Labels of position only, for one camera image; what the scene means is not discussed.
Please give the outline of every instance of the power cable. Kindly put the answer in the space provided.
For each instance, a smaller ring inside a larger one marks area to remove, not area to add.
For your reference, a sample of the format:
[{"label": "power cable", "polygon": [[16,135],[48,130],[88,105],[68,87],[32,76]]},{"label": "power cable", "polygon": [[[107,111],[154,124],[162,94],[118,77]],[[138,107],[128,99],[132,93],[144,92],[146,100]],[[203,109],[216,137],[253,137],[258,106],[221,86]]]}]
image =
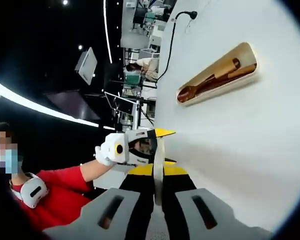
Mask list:
[{"label": "power cable", "polygon": [[150,119],[150,117],[148,116],[148,114],[145,113],[145,111],[143,111],[141,108],[140,108],[141,112],[143,113],[143,115],[146,117],[146,119],[148,119],[148,121],[151,123],[151,125],[154,127],[155,124],[154,122]]},{"label": "power cable", "polygon": [[162,75],[161,75],[160,77],[158,77],[158,78],[156,79],[156,82],[155,82],[155,85],[156,85],[156,86],[157,86],[158,80],[159,80],[160,78],[162,78],[163,75],[165,75],[166,72],[167,72],[167,70],[168,70],[168,66],[169,66],[169,62],[170,62],[170,57],[171,57],[172,43],[173,43],[174,36],[175,36],[176,23],[177,23],[178,17],[179,17],[181,14],[188,14],[192,20],[196,19],[197,15],[198,15],[198,13],[197,13],[196,11],[181,11],[181,12],[179,12],[179,13],[175,16],[174,24],[173,24],[173,29],[172,29],[172,36],[171,36],[171,43],[170,43],[170,50],[169,50],[168,61],[167,61],[167,63],[166,63],[166,67],[165,67],[164,72],[162,73]]}]

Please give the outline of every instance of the wooden spoon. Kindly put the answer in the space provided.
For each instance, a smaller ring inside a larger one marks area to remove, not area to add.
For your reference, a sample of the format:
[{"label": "wooden spoon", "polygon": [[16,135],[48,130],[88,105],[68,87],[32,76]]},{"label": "wooden spoon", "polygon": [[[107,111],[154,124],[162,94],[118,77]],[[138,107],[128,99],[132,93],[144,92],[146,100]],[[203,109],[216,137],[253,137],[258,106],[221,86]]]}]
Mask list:
[{"label": "wooden spoon", "polygon": [[231,62],[228,62],[226,65],[224,65],[222,68],[220,68],[217,72],[209,76],[207,79],[202,81],[196,86],[185,86],[178,94],[177,99],[179,102],[184,103],[186,101],[189,101],[190,99],[193,99],[196,96],[196,92],[199,89],[202,89],[205,85],[211,83],[212,81],[215,81],[218,78],[221,78],[224,75],[227,75],[229,73],[234,72],[235,70],[240,68],[240,61],[237,58],[234,58],[231,60]]},{"label": "wooden spoon", "polygon": [[195,93],[195,97],[209,91],[211,89],[218,88],[225,84],[228,84],[234,80],[237,80],[245,75],[251,74],[256,70],[257,64],[252,64],[249,66],[242,67],[234,72],[229,73],[228,75],[224,75],[220,78],[217,78],[215,81],[210,82],[209,84],[204,85],[202,88],[198,89]]}]

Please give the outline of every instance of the hand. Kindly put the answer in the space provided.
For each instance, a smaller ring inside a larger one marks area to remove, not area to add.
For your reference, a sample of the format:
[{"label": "hand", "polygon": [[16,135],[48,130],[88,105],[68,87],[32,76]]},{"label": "hand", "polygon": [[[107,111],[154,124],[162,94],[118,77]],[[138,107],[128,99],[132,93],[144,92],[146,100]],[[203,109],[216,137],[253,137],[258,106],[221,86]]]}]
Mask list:
[{"label": "hand", "polygon": [[111,166],[115,164],[115,162],[111,161],[107,156],[102,155],[100,146],[96,146],[94,150],[95,150],[94,157],[99,163],[106,166]]}]

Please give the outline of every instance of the face mask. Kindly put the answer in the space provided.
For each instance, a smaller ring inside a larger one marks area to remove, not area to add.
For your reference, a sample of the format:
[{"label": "face mask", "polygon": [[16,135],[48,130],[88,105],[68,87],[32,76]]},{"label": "face mask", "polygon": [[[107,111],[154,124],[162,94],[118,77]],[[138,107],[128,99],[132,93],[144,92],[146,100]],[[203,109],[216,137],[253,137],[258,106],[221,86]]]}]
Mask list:
[{"label": "face mask", "polygon": [[17,174],[21,171],[22,161],[18,157],[17,149],[6,149],[4,155],[0,155],[0,162],[4,162],[6,174]]}]

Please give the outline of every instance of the person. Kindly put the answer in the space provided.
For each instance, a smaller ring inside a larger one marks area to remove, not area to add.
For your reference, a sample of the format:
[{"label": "person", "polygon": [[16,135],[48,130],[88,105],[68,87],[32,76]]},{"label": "person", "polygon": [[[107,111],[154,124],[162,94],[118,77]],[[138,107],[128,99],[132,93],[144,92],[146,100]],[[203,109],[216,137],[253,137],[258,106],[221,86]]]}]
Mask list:
[{"label": "person", "polygon": [[140,71],[150,82],[156,82],[158,78],[157,68],[159,60],[158,58],[141,58],[133,63],[129,63],[125,66],[128,72]]},{"label": "person", "polygon": [[[70,224],[80,216],[82,206],[90,202],[83,194],[93,189],[92,180],[115,164],[102,156],[100,147],[95,151],[95,160],[80,166],[41,170],[37,175],[23,172],[16,135],[8,123],[0,123],[0,168],[10,176],[10,192],[38,231]],[[24,193],[31,184],[38,187],[29,198]]]},{"label": "person", "polygon": [[171,7],[162,7],[162,6],[152,6],[149,11],[154,13],[154,15],[156,16],[156,18],[158,20],[167,22],[170,18],[171,12],[172,12],[172,8]]},{"label": "person", "polygon": [[49,239],[40,230],[34,228],[25,211],[13,199],[11,191],[5,185],[3,174],[0,174],[0,238]]}]

